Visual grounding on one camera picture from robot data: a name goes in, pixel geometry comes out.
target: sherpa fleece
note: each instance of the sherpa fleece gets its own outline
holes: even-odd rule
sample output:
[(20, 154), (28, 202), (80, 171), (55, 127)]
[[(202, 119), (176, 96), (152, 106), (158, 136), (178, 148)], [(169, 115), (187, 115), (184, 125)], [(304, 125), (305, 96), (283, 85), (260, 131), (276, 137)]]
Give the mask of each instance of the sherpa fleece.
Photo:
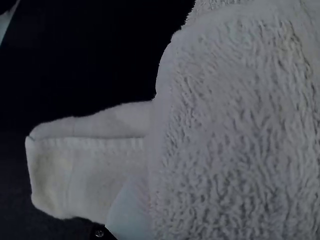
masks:
[(27, 138), (33, 203), (99, 222), (126, 176), (98, 176), (134, 163), (147, 170), (155, 240), (319, 239), (319, 13), (318, 0), (197, 0), (161, 59), (133, 161), (109, 168), (108, 136), (68, 156), (65, 140)]

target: metal button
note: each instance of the metal button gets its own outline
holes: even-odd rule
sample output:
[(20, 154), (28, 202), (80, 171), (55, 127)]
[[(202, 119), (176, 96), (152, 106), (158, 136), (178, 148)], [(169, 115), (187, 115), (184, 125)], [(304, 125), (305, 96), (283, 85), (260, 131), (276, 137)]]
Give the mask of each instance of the metal button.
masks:
[(105, 235), (105, 232), (102, 230), (97, 230), (94, 232), (94, 235), (98, 238), (102, 238)]

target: fleece sleeve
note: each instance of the fleece sleeve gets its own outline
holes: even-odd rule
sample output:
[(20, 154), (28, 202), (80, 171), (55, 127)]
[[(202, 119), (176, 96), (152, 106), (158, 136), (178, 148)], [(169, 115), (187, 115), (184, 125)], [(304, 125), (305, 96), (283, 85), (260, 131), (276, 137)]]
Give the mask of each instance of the fleece sleeve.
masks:
[(104, 224), (124, 181), (145, 169), (150, 106), (129, 103), (37, 126), (25, 141), (34, 206)]

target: dark background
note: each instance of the dark background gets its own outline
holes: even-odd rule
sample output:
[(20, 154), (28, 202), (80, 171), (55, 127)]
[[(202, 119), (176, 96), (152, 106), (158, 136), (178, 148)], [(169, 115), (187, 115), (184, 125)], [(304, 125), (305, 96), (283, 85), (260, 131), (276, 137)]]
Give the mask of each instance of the dark background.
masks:
[(24, 149), (37, 124), (151, 100), (194, 0), (21, 0), (0, 46), (0, 239), (89, 239), (36, 210)]

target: white fabric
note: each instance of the white fabric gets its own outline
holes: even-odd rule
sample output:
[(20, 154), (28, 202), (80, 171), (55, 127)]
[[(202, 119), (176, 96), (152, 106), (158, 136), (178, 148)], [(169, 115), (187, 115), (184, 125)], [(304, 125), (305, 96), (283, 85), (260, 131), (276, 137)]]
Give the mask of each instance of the white fabric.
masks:
[(131, 176), (113, 201), (105, 227), (117, 240), (151, 240), (151, 220), (147, 179)]
[(145, 171), (150, 107), (124, 104), (37, 126), (25, 141), (35, 207), (104, 224), (127, 175)]
[(319, 239), (320, 2), (222, 2), (198, 1), (214, 10), (197, 9), (160, 63), (154, 239)]

